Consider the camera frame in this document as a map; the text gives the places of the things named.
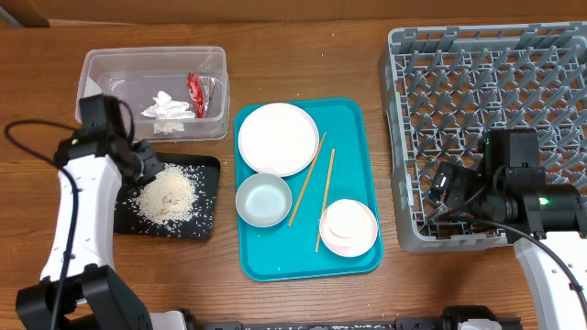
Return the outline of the white napkin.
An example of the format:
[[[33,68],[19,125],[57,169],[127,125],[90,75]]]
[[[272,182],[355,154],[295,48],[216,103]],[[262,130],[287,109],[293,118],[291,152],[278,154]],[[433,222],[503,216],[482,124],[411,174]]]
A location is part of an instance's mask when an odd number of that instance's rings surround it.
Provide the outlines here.
[[[195,119],[195,113],[190,111],[190,105],[184,101],[175,101],[164,91],[159,91],[153,97],[154,104],[141,114],[155,120],[153,132],[168,135],[173,132],[183,132],[183,120]]]

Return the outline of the cooked white rice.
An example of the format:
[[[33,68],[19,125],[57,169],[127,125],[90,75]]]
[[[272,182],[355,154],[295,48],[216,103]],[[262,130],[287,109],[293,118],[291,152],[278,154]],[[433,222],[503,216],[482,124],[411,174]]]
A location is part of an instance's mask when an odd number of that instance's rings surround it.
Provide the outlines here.
[[[217,181],[215,167],[166,162],[153,182],[121,204],[148,225],[172,232],[181,226],[200,229],[212,224]]]

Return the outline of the red snack wrapper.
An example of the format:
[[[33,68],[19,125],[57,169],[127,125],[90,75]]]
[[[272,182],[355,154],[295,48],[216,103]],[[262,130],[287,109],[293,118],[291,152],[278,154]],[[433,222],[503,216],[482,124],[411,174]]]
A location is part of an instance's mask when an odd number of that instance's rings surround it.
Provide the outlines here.
[[[187,75],[188,93],[194,105],[197,118],[206,118],[212,93],[215,87],[215,79],[190,72]]]

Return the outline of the grey bowl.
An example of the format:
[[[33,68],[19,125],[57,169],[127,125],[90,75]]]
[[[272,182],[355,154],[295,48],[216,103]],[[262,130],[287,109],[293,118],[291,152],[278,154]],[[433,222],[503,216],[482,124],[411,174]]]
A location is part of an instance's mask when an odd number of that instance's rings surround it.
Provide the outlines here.
[[[293,197],[281,177],[257,173],[242,182],[236,192],[239,217],[248,225],[265,228],[278,225],[290,212]]]

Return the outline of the pink round plate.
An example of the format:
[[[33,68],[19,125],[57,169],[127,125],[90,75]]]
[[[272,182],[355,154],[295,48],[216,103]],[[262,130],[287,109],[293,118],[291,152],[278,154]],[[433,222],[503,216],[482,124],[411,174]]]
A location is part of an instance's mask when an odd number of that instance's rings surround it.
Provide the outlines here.
[[[287,103],[263,105],[246,116],[238,130],[241,158],[254,171],[288,177],[314,159],[320,137],[314,119]]]

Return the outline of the wooden chopstick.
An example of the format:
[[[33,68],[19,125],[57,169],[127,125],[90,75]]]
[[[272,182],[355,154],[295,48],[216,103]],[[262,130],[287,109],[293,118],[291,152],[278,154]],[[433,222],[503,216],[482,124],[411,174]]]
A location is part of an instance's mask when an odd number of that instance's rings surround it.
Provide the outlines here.
[[[320,217],[318,219],[318,229],[317,229],[317,235],[316,235],[315,253],[318,253],[319,247],[320,247],[321,219],[322,219],[322,215],[324,214],[324,212],[327,209],[327,198],[328,198],[328,193],[329,193],[329,186],[330,186],[330,182],[331,182],[331,176],[332,176],[332,170],[333,170],[335,156],[336,156],[336,150],[333,148],[333,149],[331,149],[330,159],[329,159],[329,164],[328,164],[327,179],[326,179],[326,183],[325,183],[325,190],[324,190],[323,201],[322,201],[322,210],[321,210]]]
[[[327,132],[325,132],[322,135],[322,137],[320,138],[320,141],[319,141],[319,144],[318,144],[318,148],[317,148],[316,154],[315,154],[315,156],[314,156],[314,158],[313,158],[313,160],[312,160],[312,162],[310,164],[310,167],[309,167],[308,173],[306,174],[305,181],[304,181],[304,184],[303,184],[303,186],[301,188],[301,191],[298,194],[298,198],[296,200],[296,204],[294,206],[292,215],[291,215],[290,220],[288,222],[288,227],[291,227],[293,225],[294,219],[297,216],[299,207],[300,207],[301,202],[302,202],[302,200],[304,198],[304,195],[305,195],[305,191],[306,191],[307,185],[308,185],[308,183],[309,183],[309,181],[310,181],[310,179],[312,177],[314,168],[316,166],[317,159],[318,159],[319,154],[321,152],[321,149],[322,149],[322,147],[324,145],[324,142],[325,142],[326,137],[327,137]]]

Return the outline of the white paper cup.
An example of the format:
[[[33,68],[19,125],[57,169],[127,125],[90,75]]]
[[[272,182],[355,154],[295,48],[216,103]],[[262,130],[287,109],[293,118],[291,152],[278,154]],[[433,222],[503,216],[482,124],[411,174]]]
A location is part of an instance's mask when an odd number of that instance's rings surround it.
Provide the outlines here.
[[[342,199],[327,208],[322,227],[326,239],[355,239],[365,236],[369,220],[360,203]]]

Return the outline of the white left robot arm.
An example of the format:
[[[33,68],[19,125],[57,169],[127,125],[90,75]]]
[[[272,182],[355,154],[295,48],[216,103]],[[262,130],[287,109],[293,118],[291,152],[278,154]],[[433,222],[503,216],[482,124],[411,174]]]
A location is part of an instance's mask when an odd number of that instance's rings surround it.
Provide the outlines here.
[[[114,269],[119,192],[153,182],[162,164],[124,123],[124,101],[98,94],[78,110],[81,127],[48,160],[61,187],[56,231],[39,283],[17,294],[18,318],[27,329],[195,329],[186,310],[149,312]]]

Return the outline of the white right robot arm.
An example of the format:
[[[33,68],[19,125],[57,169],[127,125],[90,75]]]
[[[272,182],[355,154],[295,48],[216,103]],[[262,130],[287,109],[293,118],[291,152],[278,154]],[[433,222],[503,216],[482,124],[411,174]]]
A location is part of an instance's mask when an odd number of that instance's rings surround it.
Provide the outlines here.
[[[537,131],[491,129],[477,169],[443,161],[428,196],[439,222],[502,229],[515,249],[542,329],[586,326],[586,208],[571,184],[549,184]]]

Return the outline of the clear plastic waste bin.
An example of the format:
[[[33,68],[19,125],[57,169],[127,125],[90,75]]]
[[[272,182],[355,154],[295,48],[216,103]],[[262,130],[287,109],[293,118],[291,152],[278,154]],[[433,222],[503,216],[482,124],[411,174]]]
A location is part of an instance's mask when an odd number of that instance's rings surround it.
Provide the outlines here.
[[[187,102],[189,110],[195,113],[187,87],[190,72],[215,79],[207,117],[183,120],[183,132],[155,134],[155,120],[141,112],[154,105],[153,97],[159,91],[175,101]],[[92,50],[83,62],[77,98],[98,94],[114,96],[129,105],[137,139],[204,141],[219,140],[227,134],[230,108],[227,57],[217,46]]]

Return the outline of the grey dishwasher rack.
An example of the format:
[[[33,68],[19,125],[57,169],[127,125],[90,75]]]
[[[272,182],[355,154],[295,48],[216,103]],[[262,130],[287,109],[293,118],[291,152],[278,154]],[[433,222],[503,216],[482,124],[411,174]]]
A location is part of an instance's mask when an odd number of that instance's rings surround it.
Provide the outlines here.
[[[586,188],[582,22],[401,27],[379,61],[400,246],[413,253],[502,247],[501,230],[441,223],[429,199],[442,162],[471,169],[491,128],[533,128],[550,183]]]

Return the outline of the black waste tray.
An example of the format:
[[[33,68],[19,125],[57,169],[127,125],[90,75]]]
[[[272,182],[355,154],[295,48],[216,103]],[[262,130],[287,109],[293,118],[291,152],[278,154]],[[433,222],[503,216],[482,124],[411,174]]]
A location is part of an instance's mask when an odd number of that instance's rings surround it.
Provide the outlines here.
[[[207,240],[212,234],[220,162],[212,156],[160,153],[164,166],[138,192],[121,191],[114,232]]]

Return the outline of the teal serving tray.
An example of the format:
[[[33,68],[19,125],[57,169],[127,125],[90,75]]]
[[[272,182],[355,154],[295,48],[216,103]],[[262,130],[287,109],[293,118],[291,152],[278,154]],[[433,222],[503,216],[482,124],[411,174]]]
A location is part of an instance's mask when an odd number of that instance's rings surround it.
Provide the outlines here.
[[[240,264],[255,281],[282,281],[370,272],[383,256],[381,231],[374,245],[354,258],[341,257],[325,244],[316,245],[318,222],[330,165],[333,170],[327,204],[350,199],[378,214],[371,173],[369,145],[363,115],[353,100],[339,97],[293,101],[315,121],[319,135],[326,138],[306,187],[293,224],[259,228],[238,220]]]

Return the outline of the black mounting rail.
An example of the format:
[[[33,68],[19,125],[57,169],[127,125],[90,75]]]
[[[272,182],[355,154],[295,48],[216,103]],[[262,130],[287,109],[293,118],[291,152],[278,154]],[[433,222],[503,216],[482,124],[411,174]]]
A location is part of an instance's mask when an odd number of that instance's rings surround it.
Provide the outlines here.
[[[204,330],[523,330],[521,319],[498,318],[484,305],[446,307],[439,316],[396,317],[394,320],[353,322],[308,322],[243,324],[241,322],[202,323]]]

